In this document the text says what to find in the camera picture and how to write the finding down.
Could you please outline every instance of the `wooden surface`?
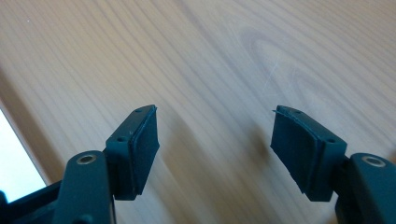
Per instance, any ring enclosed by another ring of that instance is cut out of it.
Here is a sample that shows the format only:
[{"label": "wooden surface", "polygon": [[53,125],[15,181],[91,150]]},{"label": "wooden surface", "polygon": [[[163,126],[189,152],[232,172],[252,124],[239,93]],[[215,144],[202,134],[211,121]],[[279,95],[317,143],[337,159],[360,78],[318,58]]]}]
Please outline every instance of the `wooden surface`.
[{"label": "wooden surface", "polygon": [[160,150],[119,223],[330,223],[269,143],[277,105],[396,148],[396,2],[2,1],[0,98],[47,183],[142,105]]}]

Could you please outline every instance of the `wooden table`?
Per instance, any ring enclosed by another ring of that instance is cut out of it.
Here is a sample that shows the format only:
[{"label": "wooden table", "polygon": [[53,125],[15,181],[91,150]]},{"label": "wooden table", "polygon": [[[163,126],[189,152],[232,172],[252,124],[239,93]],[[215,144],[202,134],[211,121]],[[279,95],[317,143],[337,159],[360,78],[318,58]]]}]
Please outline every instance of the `wooden table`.
[{"label": "wooden table", "polygon": [[160,150],[119,223],[329,223],[269,148],[277,105],[396,148],[396,2],[2,1],[0,98],[47,183],[158,106]]}]

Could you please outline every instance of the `clamp jaw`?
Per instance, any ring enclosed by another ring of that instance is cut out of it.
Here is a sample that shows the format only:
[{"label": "clamp jaw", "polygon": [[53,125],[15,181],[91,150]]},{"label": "clamp jaw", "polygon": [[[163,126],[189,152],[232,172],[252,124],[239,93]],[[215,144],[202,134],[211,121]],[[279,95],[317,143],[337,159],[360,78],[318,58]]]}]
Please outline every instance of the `clamp jaw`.
[{"label": "clamp jaw", "polygon": [[396,166],[347,143],[304,112],[279,105],[271,148],[311,202],[338,194],[339,223],[396,223]]},{"label": "clamp jaw", "polygon": [[13,203],[1,193],[0,223],[116,223],[113,197],[131,201],[142,194],[160,146],[156,109],[133,111],[103,152],[70,159],[62,181]]}]

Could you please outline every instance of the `screw hole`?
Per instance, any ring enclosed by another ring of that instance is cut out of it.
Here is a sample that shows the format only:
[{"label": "screw hole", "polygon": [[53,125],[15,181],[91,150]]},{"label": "screw hole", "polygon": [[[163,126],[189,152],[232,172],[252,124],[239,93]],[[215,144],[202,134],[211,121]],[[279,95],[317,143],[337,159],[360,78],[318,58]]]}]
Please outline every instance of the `screw hole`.
[{"label": "screw hole", "polygon": [[365,156],[365,157],[362,157],[361,159],[372,166],[376,166],[376,167],[386,166],[386,164],[383,161],[381,161],[380,159],[377,159],[376,157]]},{"label": "screw hole", "polygon": [[119,137],[117,138],[118,142],[126,142],[126,137]]},{"label": "screw hole", "polygon": [[85,155],[85,156],[78,158],[77,164],[86,165],[86,164],[90,164],[91,162],[93,162],[95,160],[96,160],[95,155]]}]

